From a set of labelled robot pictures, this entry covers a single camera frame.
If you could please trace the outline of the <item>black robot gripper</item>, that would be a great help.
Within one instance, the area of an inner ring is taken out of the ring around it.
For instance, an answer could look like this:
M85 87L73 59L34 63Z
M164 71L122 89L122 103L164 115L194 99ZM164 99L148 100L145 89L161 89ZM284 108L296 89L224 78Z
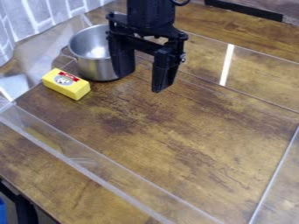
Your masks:
M174 9L189 0L125 0L125 13L106 14L106 35L112 67L118 79L136 70L134 51L153 55L152 91L172 84L184 61L188 35L173 27Z

